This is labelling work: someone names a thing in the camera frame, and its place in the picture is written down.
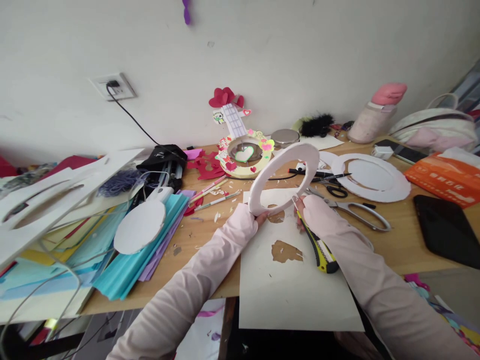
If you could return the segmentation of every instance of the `scissors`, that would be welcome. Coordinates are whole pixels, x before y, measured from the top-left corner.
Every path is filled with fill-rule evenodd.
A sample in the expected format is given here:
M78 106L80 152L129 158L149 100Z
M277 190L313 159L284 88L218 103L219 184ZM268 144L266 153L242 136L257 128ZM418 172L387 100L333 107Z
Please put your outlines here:
M370 229L372 230L375 230L375 231L378 231L378 232L381 232L381 233L386 233L386 232L389 232L390 230L392 230L392 227L390 226L389 222L387 220L385 220L385 218L380 215L378 212L376 212L375 210L365 206L365 205L362 205L362 204L359 204L357 202L336 202L336 201L331 201L329 199L326 199L322 194L320 194L319 192L315 191L314 189L312 189L311 187L307 187L305 192L307 194L311 194L311 195L316 195L320 198L323 199L323 201L325 201L325 203L331 207L332 209L335 209L335 210L342 210L343 212L346 212L348 213L350 216L354 217L355 219L357 219L358 221L364 223L365 225L367 225ZM367 212L369 212L370 214L372 214L373 216L375 216L378 220L380 220L380 222L383 224L384 228L379 228L377 227L376 225L372 224L371 222L368 222L367 220L365 220L363 217L361 217L360 215L358 215L357 213L353 212L352 210L350 210L350 206L351 207L357 207L357 208L360 208L360 209L363 209Z
M346 190L342 189L342 184L336 178L331 178L328 180L317 180L315 183L325 185L326 190L336 198L345 199L349 193Z

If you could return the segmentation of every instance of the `wooden desk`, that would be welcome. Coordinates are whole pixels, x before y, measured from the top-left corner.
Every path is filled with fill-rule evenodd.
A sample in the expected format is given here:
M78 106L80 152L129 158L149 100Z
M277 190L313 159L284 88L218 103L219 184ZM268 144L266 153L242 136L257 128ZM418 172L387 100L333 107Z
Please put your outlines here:
M206 150L207 153L217 150L214 145L204 146L203 149ZM337 155L346 153L370 154L372 144L362 145L345 142L343 145L328 149L328 151ZM388 161L395 165L401 172L404 172L410 167L406 162L396 157L392 157ZM278 178L289 176L290 174L288 174L287 171L289 168L295 167L295 164L296 162L291 162L284 165L284 167L276 172L275 176ZM208 184L211 184L212 180L199 181L197 180L198 176L199 173L196 169L187 170L183 176L183 188L186 190L200 191ZM295 185L299 185L302 179L303 176L298 175L289 180L269 181L265 188L293 188ZM237 190L248 191L252 186L252 182L252 180L231 180L223 185L222 189L231 193ZM327 198L332 198L323 185L317 185L317 189ZM376 211L390 222L392 231L387 233L373 231L351 216L344 214L342 211L340 211L339 214L345 217L353 226L359 228L371 240L375 246L375 252L382 255L385 258L385 263L400 275L461 267L460 264L434 255L427 250L412 200L415 195L419 194L433 196L429 192L412 184L412 191L404 201L393 203L375 203L368 201L369 203L376 204ZM218 196L209 194L205 197L205 203L209 203L217 198ZM235 209L236 205L242 202L242 194L235 199L235 202L226 200L200 210L195 215L184 217L150 281L137 282L130 292L130 295L128 295L124 301L109 301L100 292L95 290L83 309L82 314L97 314L143 308L155 293L172 278L174 273L180 270L190 260L198 251L198 248L210 240L215 230L225 223L230 216L231 208ZM347 201L363 203L366 200L350 193ZM221 217L215 223L214 216L217 212L221 214ZM477 236L480 236L480 221L478 221L480 218L480 205L477 204L467 208L465 214ZM192 217L202 218L203 221L191 219ZM226 276L213 297L236 297L239 295L239 286L240 258L235 262L230 273Z

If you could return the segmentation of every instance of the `wall outlet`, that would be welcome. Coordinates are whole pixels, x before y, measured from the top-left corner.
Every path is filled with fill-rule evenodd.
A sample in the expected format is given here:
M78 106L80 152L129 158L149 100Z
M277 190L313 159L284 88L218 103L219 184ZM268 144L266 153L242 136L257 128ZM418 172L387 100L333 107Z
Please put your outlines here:
M92 77L89 80L91 84L98 90L100 95L107 101L114 101L107 91L107 83L110 80L117 80L120 84L119 87L114 87L110 89L110 92L115 97L115 99L120 100L137 97L129 82L125 78L125 75L121 72L112 75Z

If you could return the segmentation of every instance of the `black fluffy pom pom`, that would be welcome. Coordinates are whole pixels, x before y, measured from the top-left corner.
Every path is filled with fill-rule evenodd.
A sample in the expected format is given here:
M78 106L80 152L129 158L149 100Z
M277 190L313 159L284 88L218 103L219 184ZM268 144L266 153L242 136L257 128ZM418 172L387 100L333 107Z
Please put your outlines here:
M305 120L300 127L300 134L306 138L320 136L326 137L330 132L330 125L334 123L334 117L328 113Z

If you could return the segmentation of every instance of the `silver scissors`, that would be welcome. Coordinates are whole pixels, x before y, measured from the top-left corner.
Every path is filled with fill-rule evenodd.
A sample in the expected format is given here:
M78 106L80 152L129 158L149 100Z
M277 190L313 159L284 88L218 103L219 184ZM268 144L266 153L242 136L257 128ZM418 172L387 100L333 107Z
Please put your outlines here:
M392 227L390 226L389 222L387 220L385 220L385 218L382 215L380 215L378 212L376 212L375 210L372 210L371 208L369 208L365 205L359 204L357 202L336 202L336 201L329 200L329 199L325 198L322 194L320 194L318 191L312 189L310 186L306 188L305 192L307 194L316 195L316 196L322 198L323 201L326 202L327 205L329 207L331 207L332 209L335 209L335 210L338 209L338 210L342 210L343 212L348 213L350 216L352 216L355 219L357 219L358 221L364 223L365 225L367 225L372 230L375 230L375 231L378 231L378 232L381 232L381 233L386 233L386 232L389 232L390 230L392 230ZM371 222L368 222L363 217L361 217L357 213L350 210L350 207L357 207L357 208L360 208L360 209L363 209L363 210L369 212L370 214L375 216L378 220L380 220L380 222L383 224L384 228L379 228L376 225L372 224Z

